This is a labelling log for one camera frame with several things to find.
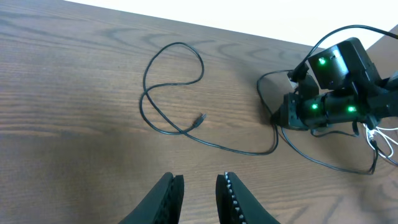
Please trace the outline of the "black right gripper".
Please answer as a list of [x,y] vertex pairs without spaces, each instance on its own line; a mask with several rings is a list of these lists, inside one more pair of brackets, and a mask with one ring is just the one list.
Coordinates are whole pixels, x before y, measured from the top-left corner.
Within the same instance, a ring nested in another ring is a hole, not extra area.
[[309,93],[287,93],[279,109],[272,114],[271,123],[281,128],[293,130],[309,130],[310,128],[300,119],[301,104],[311,98]]

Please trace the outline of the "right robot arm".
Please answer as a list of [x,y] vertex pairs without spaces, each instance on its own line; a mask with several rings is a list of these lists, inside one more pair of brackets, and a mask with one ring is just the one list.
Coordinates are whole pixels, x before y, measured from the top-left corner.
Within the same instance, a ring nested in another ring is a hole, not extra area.
[[284,95],[271,122],[309,130],[364,123],[375,128],[397,116],[397,75],[381,78],[359,39],[346,39],[309,57],[288,73],[297,91]]

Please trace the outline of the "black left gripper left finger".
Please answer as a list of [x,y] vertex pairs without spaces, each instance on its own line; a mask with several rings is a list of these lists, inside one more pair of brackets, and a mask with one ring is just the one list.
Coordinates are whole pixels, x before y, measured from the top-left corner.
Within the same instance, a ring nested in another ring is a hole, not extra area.
[[177,224],[184,196],[183,175],[166,172],[119,224]]

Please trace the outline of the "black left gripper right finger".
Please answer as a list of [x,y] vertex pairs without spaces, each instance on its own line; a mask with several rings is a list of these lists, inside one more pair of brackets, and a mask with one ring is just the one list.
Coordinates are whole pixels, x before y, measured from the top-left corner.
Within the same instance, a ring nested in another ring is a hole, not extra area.
[[234,172],[216,179],[216,204],[221,224],[279,224]]

